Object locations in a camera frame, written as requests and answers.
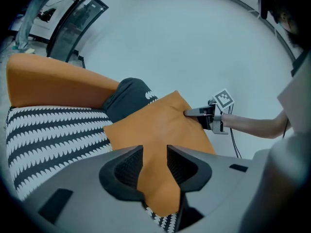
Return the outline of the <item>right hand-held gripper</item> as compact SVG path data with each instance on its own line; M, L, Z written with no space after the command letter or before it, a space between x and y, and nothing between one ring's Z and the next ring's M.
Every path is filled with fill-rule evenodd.
M227 134L224 131L222 115L226 109L234 105L234 100L227 89L213 95L208 106L185 110L187 117L197 117L204 130L212 130L214 134Z

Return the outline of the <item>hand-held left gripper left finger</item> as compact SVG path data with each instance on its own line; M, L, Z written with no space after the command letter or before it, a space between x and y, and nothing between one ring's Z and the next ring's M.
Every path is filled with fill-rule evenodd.
M74 162L23 202L45 233L159 233L138 190L143 147L129 147Z

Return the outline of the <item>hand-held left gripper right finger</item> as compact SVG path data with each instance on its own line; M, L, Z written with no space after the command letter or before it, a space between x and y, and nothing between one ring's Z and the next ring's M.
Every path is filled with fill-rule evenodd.
M181 191L177 232L246 232L266 160L266 150L249 160L168 145L167 166Z

